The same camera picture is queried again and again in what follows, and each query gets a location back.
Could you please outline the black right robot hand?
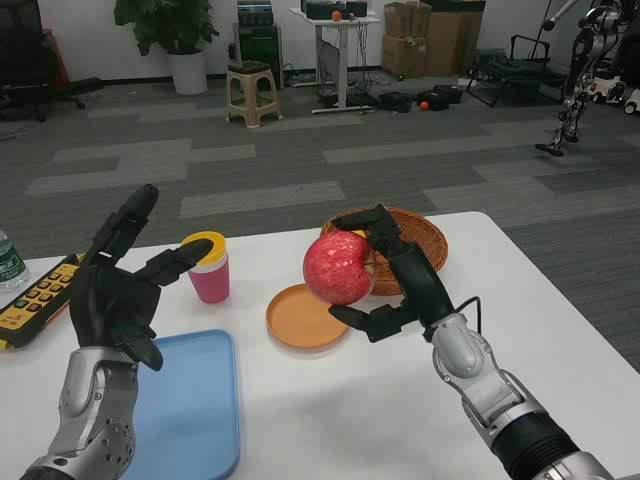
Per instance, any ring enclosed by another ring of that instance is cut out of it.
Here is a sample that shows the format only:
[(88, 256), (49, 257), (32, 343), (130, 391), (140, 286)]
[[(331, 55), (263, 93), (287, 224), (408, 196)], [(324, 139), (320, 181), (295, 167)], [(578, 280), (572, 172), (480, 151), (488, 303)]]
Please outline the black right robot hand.
[(329, 313), (343, 324), (367, 334), (374, 343), (399, 333), (418, 321), (433, 336), (432, 325), (453, 314), (455, 308), (428, 257), (415, 242), (401, 238), (401, 229), (381, 204), (373, 209), (341, 216), (332, 221), (340, 230), (364, 230), (368, 243), (384, 256), (404, 295), (398, 307), (383, 305), (369, 313), (333, 305)]

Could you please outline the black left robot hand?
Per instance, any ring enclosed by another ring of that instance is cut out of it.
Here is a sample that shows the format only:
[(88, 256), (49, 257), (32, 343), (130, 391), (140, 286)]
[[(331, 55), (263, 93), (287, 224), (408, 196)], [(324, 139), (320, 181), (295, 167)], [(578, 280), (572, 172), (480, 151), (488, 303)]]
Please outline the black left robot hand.
[(117, 263), (148, 223), (158, 196), (155, 186), (145, 184), (107, 217), (81, 260), (70, 296), (80, 347), (122, 352), (154, 371), (163, 366), (151, 329), (161, 289), (194, 268), (214, 246), (211, 240), (193, 240), (164, 250), (135, 272), (119, 268)]

